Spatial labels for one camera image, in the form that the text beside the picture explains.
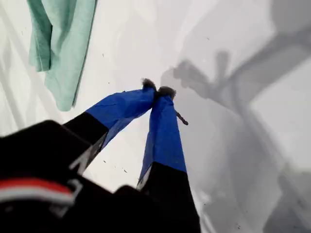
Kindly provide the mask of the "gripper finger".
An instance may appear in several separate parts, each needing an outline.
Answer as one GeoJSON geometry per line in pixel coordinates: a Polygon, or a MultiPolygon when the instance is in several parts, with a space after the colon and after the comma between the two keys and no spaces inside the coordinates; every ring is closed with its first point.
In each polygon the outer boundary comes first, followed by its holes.
{"type": "Polygon", "coordinates": [[[173,99],[163,86],[155,95],[140,173],[149,228],[157,233],[199,233],[173,99]]]}
{"type": "Polygon", "coordinates": [[[102,148],[132,120],[151,109],[156,96],[156,86],[143,79],[142,88],[111,94],[64,124],[66,128],[85,141],[102,148]]]}

